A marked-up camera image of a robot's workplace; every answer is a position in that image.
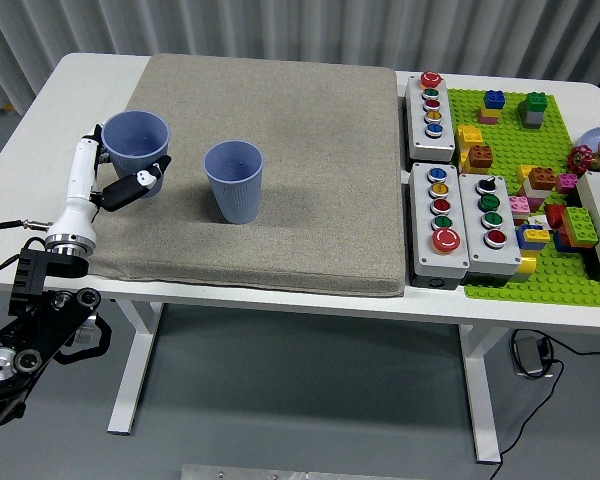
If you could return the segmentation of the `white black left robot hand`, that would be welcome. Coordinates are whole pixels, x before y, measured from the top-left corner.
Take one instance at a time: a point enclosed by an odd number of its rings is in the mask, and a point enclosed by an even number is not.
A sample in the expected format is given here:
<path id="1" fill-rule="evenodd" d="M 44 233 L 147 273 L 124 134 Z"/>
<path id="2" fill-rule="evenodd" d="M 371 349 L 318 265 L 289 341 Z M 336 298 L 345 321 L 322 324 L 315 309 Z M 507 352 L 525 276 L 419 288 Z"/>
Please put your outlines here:
<path id="1" fill-rule="evenodd" d="M 156 194 L 171 158 L 167 155 L 169 127 L 147 111 L 126 111 L 98 125 L 77 144 L 66 191 L 64 209 L 49 228 L 49 250 L 95 249 L 92 218 L 98 208 L 116 211 L 137 199 Z M 119 179 L 98 192 L 97 170 L 107 153 Z"/>

